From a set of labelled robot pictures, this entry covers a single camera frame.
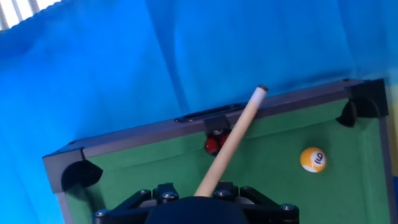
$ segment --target green felt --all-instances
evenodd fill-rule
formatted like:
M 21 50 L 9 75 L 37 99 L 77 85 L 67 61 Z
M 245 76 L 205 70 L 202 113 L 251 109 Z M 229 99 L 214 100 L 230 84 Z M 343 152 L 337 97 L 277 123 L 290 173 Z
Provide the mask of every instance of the green felt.
M 378 120 L 343 127 L 335 118 L 345 103 L 256 120 L 223 180 L 254 187 L 277 203 L 298 205 L 302 223 L 389 223 Z M 104 174 L 88 189 L 67 192 L 73 220 L 89 224 L 92 211 L 112 209 L 138 190 L 166 182 L 173 182 L 181 197 L 193 195 L 213 160 L 203 150 L 204 141 L 204 133 L 191 134 L 90 158 Z M 324 150 L 328 165 L 323 172 L 301 167 L 306 147 Z

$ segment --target blue fabric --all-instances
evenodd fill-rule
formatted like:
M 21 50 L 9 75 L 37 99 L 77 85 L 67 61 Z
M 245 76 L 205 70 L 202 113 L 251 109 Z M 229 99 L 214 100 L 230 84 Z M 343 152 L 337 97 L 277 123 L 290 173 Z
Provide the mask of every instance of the blue fabric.
M 397 9 L 79 0 L 36 14 L 0 35 L 2 222 L 63 223 L 41 157 L 72 140 L 246 101 L 260 83 L 276 95 L 396 67 Z
M 394 177 L 394 190 L 395 190 L 395 193 L 396 193 L 396 198 L 395 198 L 395 200 L 396 200 L 396 206 L 397 206 L 397 213 L 398 213 L 398 177 Z

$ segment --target mini pool table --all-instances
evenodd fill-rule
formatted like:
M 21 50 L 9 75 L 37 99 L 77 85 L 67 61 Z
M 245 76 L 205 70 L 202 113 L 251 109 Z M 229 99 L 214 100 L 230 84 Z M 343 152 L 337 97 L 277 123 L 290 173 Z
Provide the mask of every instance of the mini pool table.
M 141 189 L 192 196 L 214 157 L 206 134 L 233 128 L 243 104 L 71 142 L 43 158 L 65 223 L 88 224 Z M 397 223 L 384 81 L 342 80 L 266 98 L 222 180 L 300 209 L 301 223 Z M 307 172 L 300 154 L 325 152 Z

